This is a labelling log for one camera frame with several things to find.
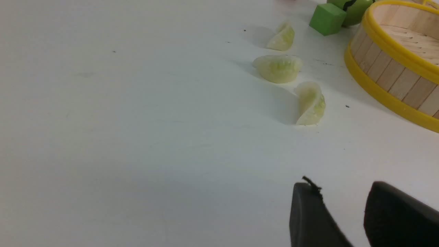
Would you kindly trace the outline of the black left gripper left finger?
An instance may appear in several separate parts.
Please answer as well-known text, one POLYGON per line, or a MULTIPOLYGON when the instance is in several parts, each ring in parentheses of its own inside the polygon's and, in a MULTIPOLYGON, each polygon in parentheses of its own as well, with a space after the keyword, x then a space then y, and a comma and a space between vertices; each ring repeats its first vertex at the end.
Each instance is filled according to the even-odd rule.
POLYGON ((303 176, 295 183, 290 207, 289 231, 292 247, 351 247, 328 211, 321 187, 303 176))

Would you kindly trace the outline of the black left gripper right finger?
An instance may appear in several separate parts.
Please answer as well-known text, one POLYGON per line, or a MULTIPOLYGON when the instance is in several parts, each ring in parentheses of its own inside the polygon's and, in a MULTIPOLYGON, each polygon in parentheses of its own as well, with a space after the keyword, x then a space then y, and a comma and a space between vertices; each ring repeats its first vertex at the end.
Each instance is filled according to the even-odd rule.
POLYGON ((437 247, 439 213, 396 187, 375 181, 366 201, 364 230, 372 247, 437 247))

